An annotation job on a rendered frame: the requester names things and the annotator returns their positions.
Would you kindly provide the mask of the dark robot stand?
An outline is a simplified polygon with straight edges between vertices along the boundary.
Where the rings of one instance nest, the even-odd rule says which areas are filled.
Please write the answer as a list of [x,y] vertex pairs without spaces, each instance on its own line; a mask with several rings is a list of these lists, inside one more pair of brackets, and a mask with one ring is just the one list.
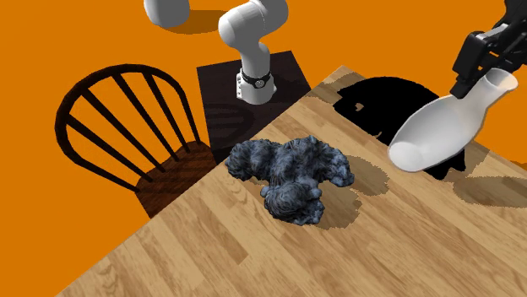
[[218,163],[237,143],[246,141],[270,124],[311,90],[291,51],[273,53],[270,66],[277,91],[264,105],[250,105],[236,97],[239,60],[197,68],[209,146]]

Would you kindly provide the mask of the grey fluffy plush toy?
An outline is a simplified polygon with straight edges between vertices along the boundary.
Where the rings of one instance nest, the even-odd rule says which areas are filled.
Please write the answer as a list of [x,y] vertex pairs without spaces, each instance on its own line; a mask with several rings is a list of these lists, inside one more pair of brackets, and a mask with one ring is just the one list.
[[325,206],[318,185],[329,181],[351,185],[355,176],[340,150],[314,136],[280,144],[268,139],[236,144],[225,160],[229,174],[242,181],[256,178],[269,184],[260,191],[270,215],[287,223],[317,224]]

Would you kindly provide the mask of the dark wooden spindle chair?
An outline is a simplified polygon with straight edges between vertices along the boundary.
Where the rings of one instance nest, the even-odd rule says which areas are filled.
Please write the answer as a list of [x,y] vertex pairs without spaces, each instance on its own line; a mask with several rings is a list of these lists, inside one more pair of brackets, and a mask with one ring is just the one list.
[[[181,144],[179,149],[174,149],[161,130],[157,127],[152,117],[145,110],[137,95],[133,92],[126,79],[126,73],[139,73],[143,76],[151,93],[160,106],[166,120],[170,123],[173,132],[176,134]],[[159,162],[154,155],[111,113],[111,111],[97,98],[90,88],[99,82],[110,78],[112,79],[134,109],[149,127],[150,131],[160,141],[161,145],[168,152],[170,157],[164,162]],[[166,99],[156,79],[168,83],[179,96],[182,108],[190,126],[194,140],[187,141],[183,137],[177,121],[166,103]],[[101,116],[109,122],[131,145],[133,145],[153,166],[148,172],[141,170],[130,159],[113,148],[107,141],[90,130],[80,120],[75,118],[71,111],[79,98],[84,98]],[[92,142],[95,146],[105,151],[113,159],[127,167],[139,176],[138,182],[133,185],[124,179],[112,174],[111,172],[93,164],[82,157],[73,148],[68,129],[72,128],[75,132]],[[211,148],[200,138],[193,113],[187,100],[186,93],[182,86],[168,73],[156,67],[143,64],[119,64],[97,70],[85,78],[78,81],[63,97],[57,109],[54,124],[57,144],[62,152],[76,165],[89,170],[90,172],[107,179],[121,187],[135,193],[142,208],[150,218],[153,218],[162,209],[181,196],[188,188],[198,182],[216,166],[214,155]]]

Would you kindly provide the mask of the white vase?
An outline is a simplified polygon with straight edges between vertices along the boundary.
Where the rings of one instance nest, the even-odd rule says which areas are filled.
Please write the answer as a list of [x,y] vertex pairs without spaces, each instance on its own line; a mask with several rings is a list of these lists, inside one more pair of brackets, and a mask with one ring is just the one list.
[[479,133],[488,109],[518,86],[511,73],[492,68],[464,98],[449,94],[424,105],[394,135],[389,159],[401,170],[417,172],[454,157]]

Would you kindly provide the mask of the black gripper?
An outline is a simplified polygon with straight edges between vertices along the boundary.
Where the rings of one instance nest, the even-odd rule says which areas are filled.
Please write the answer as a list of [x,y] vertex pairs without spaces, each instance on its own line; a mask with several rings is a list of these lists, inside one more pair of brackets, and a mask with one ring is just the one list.
[[[454,62],[457,73],[450,94],[463,99],[491,68],[514,73],[527,63],[527,0],[504,0],[499,26],[474,31],[466,38]],[[521,32],[516,38],[513,32]]]

